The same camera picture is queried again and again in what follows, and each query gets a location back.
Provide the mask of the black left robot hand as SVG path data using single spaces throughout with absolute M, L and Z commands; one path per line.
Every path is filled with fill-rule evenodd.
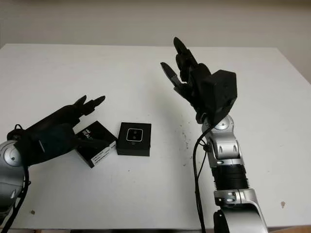
M 65 105 L 39 122 L 25 130 L 25 135 L 32 142 L 38 143 L 43 150 L 48 149 L 72 149 L 77 147 L 73 128 L 80 123 L 80 118 L 88 116 L 95 111 L 105 100 L 100 96 L 94 100 L 86 101 L 86 95 L 75 103 Z

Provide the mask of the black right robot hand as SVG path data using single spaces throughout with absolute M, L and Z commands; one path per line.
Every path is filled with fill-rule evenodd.
M 160 63 L 162 70 L 173 84 L 175 92 L 186 99 L 196 111 L 197 123 L 202 124 L 207 120 L 214 125 L 214 113 L 208 107 L 208 94 L 200 88 L 204 78 L 211 74 L 210 70 L 196 61 L 192 52 L 178 37 L 173 39 L 173 45 L 177 51 L 175 60 L 179 74 L 165 62 Z

